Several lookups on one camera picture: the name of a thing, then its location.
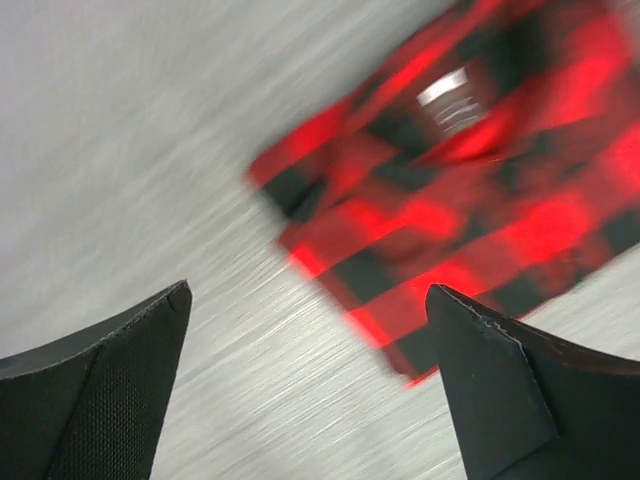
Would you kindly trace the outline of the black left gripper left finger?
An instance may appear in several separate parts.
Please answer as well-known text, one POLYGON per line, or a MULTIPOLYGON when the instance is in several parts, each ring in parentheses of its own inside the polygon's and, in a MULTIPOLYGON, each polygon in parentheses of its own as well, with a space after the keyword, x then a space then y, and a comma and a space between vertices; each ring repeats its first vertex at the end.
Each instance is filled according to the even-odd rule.
POLYGON ((184 280, 1 360, 4 479, 147 479, 189 324, 184 280))

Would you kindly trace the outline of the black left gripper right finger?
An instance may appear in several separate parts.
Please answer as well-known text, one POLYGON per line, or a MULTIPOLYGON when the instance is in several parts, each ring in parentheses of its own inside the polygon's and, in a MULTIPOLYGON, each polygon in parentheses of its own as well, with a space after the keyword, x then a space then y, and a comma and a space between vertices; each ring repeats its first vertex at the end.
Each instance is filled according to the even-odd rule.
POLYGON ((444 286, 426 310, 470 479, 636 479, 639 364, 444 286))

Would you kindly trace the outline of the red black plaid shirt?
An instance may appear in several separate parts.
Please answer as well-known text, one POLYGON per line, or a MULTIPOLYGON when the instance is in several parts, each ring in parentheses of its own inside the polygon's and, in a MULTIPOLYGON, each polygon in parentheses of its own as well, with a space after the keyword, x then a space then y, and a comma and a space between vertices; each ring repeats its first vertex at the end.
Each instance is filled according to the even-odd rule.
POLYGON ((390 367, 437 368, 445 284, 520 318, 639 241, 639 69, 605 1, 458 1, 249 177, 390 367))

